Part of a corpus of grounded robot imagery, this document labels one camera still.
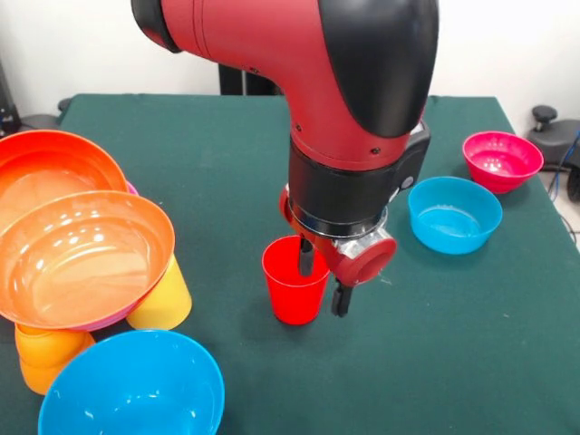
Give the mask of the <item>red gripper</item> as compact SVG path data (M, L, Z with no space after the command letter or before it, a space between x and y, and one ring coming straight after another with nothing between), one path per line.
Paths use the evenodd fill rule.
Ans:
M386 231L388 209L382 213L378 226L359 238L332 239L303 228L291 211L289 188L283 187L279 209L291 228L300 235L298 271L308 277L314 268L314 247L320 252L330 271L336 277L331 311L338 317L348 315L353 287L374 279L392 260L396 240Z

